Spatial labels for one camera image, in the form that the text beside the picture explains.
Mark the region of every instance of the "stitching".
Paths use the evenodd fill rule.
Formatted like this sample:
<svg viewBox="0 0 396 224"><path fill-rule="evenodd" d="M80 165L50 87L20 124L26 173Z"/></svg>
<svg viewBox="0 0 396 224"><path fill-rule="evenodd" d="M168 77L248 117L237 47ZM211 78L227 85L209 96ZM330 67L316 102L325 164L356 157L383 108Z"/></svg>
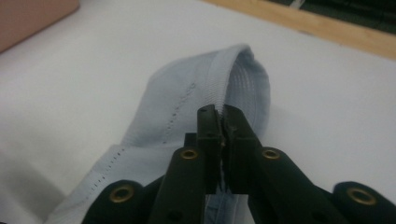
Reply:
<svg viewBox="0 0 396 224"><path fill-rule="evenodd" d="M83 201L81 201L80 203L85 203L87 202L90 197L92 196L92 194L99 189L99 187L101 187L101 185L103 184L102 181L106 180L106 176L108 175L108 173L111 171L111 168L113 167L113 164L115 164L115 162L118 161L118 158L121 157L122 152L125 151L125 148L122 148L120 151L118 151L117 153L114 154L113 159L110 161L111 164L109 164L106 168L106 171L104 174L102 174L95 182L93 182L93 186L91 186L91 190L90 193L85 197L85 199Z"/></svg>
<svg viewBox="0 0 396 224"><path fill-rule="evenodd" d="M240 62L240 60L236 60L235 61L235 65L236 65L236 69L239 71L239 75L240 75L240 79L245 79L245 85L247 90L252 90L253 92L256 93L256 86L255 83L253 83L251 81L251 78L249 77L249 72L247 71L246 67L242 65L242 63ZM256 114L257 114L257 100L256 100L256 94L252 94L253 99L250 99L249 101L252 102L254 104L254 108L252 111L250 111L251 117L253 118L253 121L251 121L251 127L255 127L256 126Z"/></svg>
<svg viewBox="0 0 396 224"><path fill-rule="evenodd" d="M187 88L186 93L182 95L177 103L177 106L174 109L174 112L172 113L172 117L169 119L165 133L163 134L163 144L167 143L167 138L173 131L173 127L175 125L175 121L177 120L177 116L180 113L181 107L186 103L187 99L190 98L192 92L195 89L195 83L191 83L190 86Z"/></svg>

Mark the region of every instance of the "folded cloth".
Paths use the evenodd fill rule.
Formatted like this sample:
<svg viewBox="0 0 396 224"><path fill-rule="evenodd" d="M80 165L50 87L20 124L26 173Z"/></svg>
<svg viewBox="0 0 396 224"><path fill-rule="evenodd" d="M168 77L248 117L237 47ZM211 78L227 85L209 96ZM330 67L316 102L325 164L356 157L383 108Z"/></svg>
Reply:
<svg viewBox="0 0 396 224"><path fill-rule="evenodd" d="M100 192L127 179L145 186L166 171L185 133L196 133L196 111L215 105L240 108L260 136L270 104L268 76L247 45L182 59L154 74L121 144L111 147L76 189L49 215L47 224L81 223ZM205 223L233 223L239 198L208 197Z"/></svg>

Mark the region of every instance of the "white table surface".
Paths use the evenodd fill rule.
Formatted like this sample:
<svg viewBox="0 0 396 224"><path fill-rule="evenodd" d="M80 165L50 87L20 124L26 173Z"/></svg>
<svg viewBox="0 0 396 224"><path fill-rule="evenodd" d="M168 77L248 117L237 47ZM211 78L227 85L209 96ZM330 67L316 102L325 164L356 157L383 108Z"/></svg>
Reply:
<svg viewBox="0 0 396 224"><path fill-rule="evenodd" d="M396 62L199 1L81 0L0 54L0 222L41 223L175 59L248 43L267 70L265 146L318 186L354 180L396 203Z"/></svg>

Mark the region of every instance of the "metal rivet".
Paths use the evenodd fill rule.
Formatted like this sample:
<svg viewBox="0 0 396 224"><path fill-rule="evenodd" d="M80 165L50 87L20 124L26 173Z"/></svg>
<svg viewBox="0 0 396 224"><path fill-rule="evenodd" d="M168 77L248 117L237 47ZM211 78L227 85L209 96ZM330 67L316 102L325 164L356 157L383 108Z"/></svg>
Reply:
<svg viewBox="0 0 396 224"><path fill-rule="evenodd" d="M194 160L198 157L198 153L194 149L187 149L181 152L181 158L185 160Z"/></svg>
<svg viewBox="0 0 396 224"><path fill-rule="evenodd" d="M110 193L110 201L113 203L124 203L134 196L134 188L131 185L122 185L113 189Z"/></svg>
<svg viewBox="0 0 396 224"><path fill-rule="evenodd" d="M269 159L269 160L277 160L280 158L280 154L277 151L274 151L272 149L267 149L264 150L264 152L262 153L262 155Z"/></svg>
<svg viewBox="0 0 396 224"><path fill-rule="evenodd" d="M350 188L346 190L346 193L356 203L365 205L376 204L376 198L364 189Z"/></svg>

